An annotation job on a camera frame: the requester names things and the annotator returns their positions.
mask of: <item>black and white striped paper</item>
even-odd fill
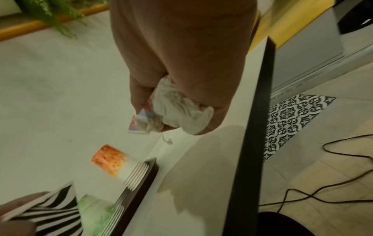
[[[36,236],[81,236],[83,227],[72,183],[59,191],[47,194],[10,220],[29,220],[36,224]]]

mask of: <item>yellow panel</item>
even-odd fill
[[[259,22],[249,52],[269,36],[281,47],[334,5],[334,0],[277,0]]]

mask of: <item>paper cup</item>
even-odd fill
[[[92,158],[109,175],[119,179],[131,191],[145,176],[149,166],[109,146],[103,146]]]
[[[109,236],[114,230],[124,207],[111,204],[91,195],[84,195],[78,202],[83,229],[91,236]]]

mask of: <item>black and white patterned tile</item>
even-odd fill
[[[299,94],[272,106],[268,116],[263,161],[271,157],[334,99]]]

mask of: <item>person's left hand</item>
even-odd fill
[[[28,220],[14,220],[1,222],[1,217],[20,206],[35,200],[48,192],[40,192],[15,199],[3,205],[0,205],[0,236],[34,236],[36,225]]]

